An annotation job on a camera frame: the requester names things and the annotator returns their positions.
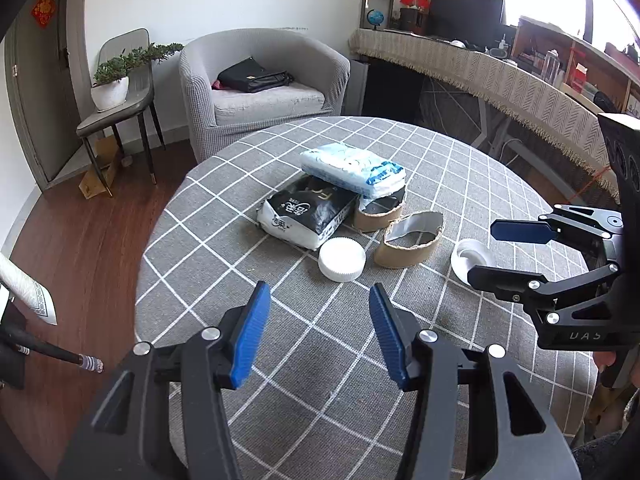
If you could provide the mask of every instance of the white flower pot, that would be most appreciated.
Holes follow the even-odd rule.
[[[91,98],[98,107],[99,112],[111,110],[121,105],[127,99],[127,91],[129,90],[129,78],[123,77],[113,83],[106,85],[93,86],[91,88]]]

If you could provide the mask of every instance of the gray armchair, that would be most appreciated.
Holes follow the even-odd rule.
[[[220,72],[248,57],[288,71],[295,83],[255,94],[211,89]],[[288,30],[242,28],[191,41],[180,53],[180,81],[196,160],[261,128],[340,115],[349,69],[332,48]]]

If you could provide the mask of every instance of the globe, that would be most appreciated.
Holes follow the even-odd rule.
[[[379,10],[371,9],[367,13],[367,21],[373,25],[373,30],[378,30],[378,25],[382,25],[382,22],[385,21],[385,15]]]

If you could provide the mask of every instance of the handbag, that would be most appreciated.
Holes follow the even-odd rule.
[[[278,86],[288,86],[294,81],[290,73],[267,70],[261,67],[253,57],[223,70],[218,75],[218,79],[226,87],[249,94]]]

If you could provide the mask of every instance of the silver screw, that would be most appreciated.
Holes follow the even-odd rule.
[[[489,346],[489,355],[495,357],[496,359],[502,359],[507,352],[500,345],[491,345]]]
[[[200,335],[205,341],[215,341],[220,337],[220,330],[214,326],[204,329]]]
[[[433,330],[420,330],[418,337],[425,343],[435,343],[438,340],[438,334]]]
[[[147,355],[149,352],[151,352],[151,345],[146,341],[136,343],[133,347],[133,353],[135,355]]]

